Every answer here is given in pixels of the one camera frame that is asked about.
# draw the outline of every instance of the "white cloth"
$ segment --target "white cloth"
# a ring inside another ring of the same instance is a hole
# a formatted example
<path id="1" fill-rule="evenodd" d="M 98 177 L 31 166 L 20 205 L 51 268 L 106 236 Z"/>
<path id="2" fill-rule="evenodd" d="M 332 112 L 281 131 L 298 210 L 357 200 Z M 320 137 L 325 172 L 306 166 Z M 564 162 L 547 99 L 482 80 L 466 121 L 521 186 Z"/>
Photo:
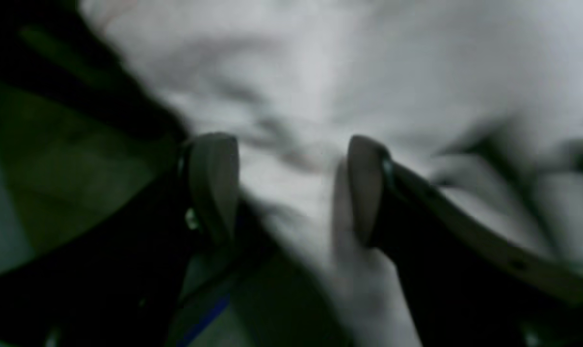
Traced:
<path id="1" fill-rule="evenodd" d="M 502 146 L 521 174 L 583 136 L 583 0 L 82 0 L 80 10 L 193 130 L 238 137 L 241 182 L 269 232 L 360 345 L 419 341 L 395 268 L 331 212 L 349 203 L 332 197 L 353 134 L 421 175 L 446 165 L 458 177 L 468 161 L 433 155 L 479 123 L 515 116 Z M 461 196 L 472 215 L 551 256 L 524 213 L 487 206 L 507 197 Z M 558 219 L 576 258 L 572 213 Z M 583 214 L 574 219 L 583 228 Z"/>

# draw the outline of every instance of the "wrinkled fabric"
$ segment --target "wrinkled fabric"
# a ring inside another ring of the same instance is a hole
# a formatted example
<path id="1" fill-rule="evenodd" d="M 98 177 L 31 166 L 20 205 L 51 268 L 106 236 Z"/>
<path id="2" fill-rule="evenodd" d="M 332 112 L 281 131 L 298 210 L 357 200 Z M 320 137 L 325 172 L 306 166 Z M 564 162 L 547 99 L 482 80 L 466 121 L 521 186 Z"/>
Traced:
<path id="1" fill-rule="evenodd" d="M 583 138 L 583 0 L 82 0 L 80 11 L 197 134 L 237 136 L 243 189 L 359 345 L 419 341 L 395 267 L 353 234 L 338 169 L 354 134 L 424 177 L 446 172 L 461 208 L 554 259 L 486 163 L 436 154 L 504 123 L 499 144 L 525 177 Z M 583 264 L 580 179 L 545 177 L 535 192 Z"/>

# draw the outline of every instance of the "blue stripe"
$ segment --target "blue stripe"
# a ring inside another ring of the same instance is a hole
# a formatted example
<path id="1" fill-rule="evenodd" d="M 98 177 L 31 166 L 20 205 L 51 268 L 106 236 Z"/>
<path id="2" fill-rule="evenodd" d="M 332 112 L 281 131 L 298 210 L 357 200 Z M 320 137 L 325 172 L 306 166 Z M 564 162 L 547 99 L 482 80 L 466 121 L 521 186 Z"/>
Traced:
<path id="1" fill-rule="evenodd" d="M 187 347 L 192 343 L 199 334 L 201 334 L 210 323 L 212 323 L 217 317 L 219 317 L 223 311 L 229 306 L 230 297 L 227 295 L 221 301 L 217 303 L 216 306 L 204 318 L 199 321 L 191 330 L 189 330 L 181 341 L 179 341 L 176 345 L 177 347 Z"/>

